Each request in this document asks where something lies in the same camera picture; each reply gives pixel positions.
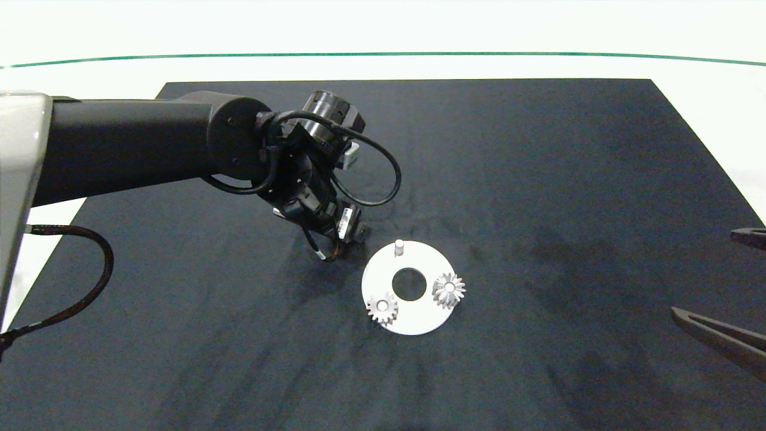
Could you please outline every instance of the bevel gear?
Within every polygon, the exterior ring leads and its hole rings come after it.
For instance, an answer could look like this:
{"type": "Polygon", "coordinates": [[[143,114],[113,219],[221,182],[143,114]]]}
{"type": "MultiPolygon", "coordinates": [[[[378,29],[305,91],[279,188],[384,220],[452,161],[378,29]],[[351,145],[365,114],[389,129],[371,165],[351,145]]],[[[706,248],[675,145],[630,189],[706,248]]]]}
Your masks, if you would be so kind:
{"type": "Polygon", "coordinates": [[[371,296],[367,301],[367,311],[373,321],[386,326],[393,323],[399,314],[399,304],[394,295],[386,292],[382,298],[371,296]]]}
{"type": "Polygon", "coordinates": [[[448,272],[436,279],[431,294],[434,296],[434,301],[442,308],[452,308],[465,296],[465,286],[462,278],[448,272]]]}

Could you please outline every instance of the gear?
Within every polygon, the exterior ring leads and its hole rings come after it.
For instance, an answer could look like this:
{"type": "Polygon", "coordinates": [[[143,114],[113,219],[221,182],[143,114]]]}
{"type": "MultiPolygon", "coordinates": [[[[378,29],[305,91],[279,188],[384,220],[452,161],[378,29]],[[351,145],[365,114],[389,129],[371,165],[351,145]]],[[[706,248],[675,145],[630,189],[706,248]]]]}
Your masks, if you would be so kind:
{"type": "Polygon", "coordinates": [[[465,286],[463,279],[458,278],[457,274],[451,272],[442,274],[434,282],[432,291],[434,301],[442,308],[452,308],[465,296],[465,286]]]}
{"type": "Polygon", "coordinates": [[[399,314],[399,304],[394,295],[386,292],[382,298],[371,296],[367,301],[367,311],[373,321],[386,326],[393,323],[399,314]]]}

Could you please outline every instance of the center hole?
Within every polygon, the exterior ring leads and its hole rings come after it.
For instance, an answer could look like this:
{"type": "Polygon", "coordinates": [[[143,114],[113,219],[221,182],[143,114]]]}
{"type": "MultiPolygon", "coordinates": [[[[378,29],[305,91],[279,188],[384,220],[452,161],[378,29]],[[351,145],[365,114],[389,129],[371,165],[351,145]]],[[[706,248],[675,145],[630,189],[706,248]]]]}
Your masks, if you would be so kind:
{"type": "Polygon", "coordinates": [[[405,301],[415,301],[426,293],[426,278],[414,268],[400,269],[391,282],[394,293],[405,301]]]}

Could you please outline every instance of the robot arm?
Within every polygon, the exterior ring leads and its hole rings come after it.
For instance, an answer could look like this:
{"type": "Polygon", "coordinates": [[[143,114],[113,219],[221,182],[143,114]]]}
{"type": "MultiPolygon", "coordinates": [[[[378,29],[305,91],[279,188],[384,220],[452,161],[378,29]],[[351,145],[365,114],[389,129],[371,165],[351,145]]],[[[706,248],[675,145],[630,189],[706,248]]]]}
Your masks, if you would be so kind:
{"type": "MultiPolygon", "coordinates": [[[[175,100],[14,96],[0,99],[0,270],[4,272],[0,310],[5,309],[30,206],[201,177],[225,192],[258,194],[274,206],[274,214],[300,226],[314,252],[331,262],[347,244],[363,236],[358,205],[382,205],[393,199],[401,185],[396,159],[362,135],[365,122],[353,105],[327,91],[312,93],[302,110],[282,113],[250,97],[209,91],[175,100]],[[30,122],[34,133],[30,127],[20,127],[30,118],[34,118],[30,122]],[[32,137],[35,151],[7,156],[8,149],[30,146],[32,137]],[[377,202],[354,197],[333,173],[353,164],[357,142],[381,152],[394,168],[394,187],[377,202]],[[217,174],[250,181],[252,186],[228,185],[213,177],[217,174]],[[340,199],[336,188],[351,202],[340,199]],[[331,238],[334,251],[329,256],[322,253],[309,231],[331,238]]],[[[76,229],[83,231],[68,234],[105,243],[95,232],[76,229]]],[[[66,231],[31,230],[38,235],[62,232],[66,231]]],[[[105,246],[104,280],[92,293],[103,288],[110,273],[111,251],[105,246]]],[[[47,321],[57,323],[84,306],[69,308],[47,321]]],[[[20,329],[28,333],[38,328],[20,329]]],[[[0,334],[2,350],[19,334],[0,334]]]]}

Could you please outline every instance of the white label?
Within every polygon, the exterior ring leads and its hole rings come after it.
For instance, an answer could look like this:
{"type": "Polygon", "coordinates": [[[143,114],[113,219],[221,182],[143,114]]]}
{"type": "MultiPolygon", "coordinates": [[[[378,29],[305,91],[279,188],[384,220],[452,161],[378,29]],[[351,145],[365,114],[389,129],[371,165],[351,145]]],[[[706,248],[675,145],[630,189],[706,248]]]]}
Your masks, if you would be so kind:
{"type": "Polygon", "coordinates": [[[354,210],[346,208],[343,210],[343,215],[338,223],[338,238],[345,239],[345,231],[349,230],[349,220],[351,220],[351,214],[354,210]]]}

